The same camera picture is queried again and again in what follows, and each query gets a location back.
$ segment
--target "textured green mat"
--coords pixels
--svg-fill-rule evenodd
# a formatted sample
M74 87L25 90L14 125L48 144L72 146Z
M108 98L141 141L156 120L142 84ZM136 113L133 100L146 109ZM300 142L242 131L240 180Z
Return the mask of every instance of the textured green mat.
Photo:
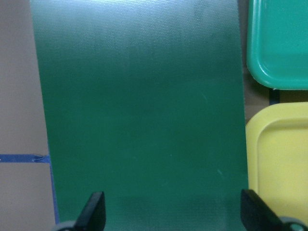
M32 0L60 218L106 231L243 230L236 0Z

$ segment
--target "tray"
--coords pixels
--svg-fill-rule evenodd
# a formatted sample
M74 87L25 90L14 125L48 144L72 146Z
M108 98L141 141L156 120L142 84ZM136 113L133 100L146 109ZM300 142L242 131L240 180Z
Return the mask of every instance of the tray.
M252 0L247 66L261 84L308 89L308 1Z
M249 188L281 217L308 224L308 103L281 103L246 126Z

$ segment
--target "yellow tray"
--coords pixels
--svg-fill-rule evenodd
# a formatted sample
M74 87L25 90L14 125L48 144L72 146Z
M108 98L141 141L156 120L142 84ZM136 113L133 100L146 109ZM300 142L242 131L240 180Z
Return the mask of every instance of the yellow tray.
M281 103L246 126L249 188L279 217L308 224L308 103Z

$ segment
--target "green rectangular board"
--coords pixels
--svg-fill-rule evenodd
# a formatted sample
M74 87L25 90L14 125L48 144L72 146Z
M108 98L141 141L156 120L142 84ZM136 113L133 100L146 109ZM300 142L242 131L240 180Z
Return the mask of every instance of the green rectangular board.
M32 0L61 221L105 191L106 231L244 230L235 0Z

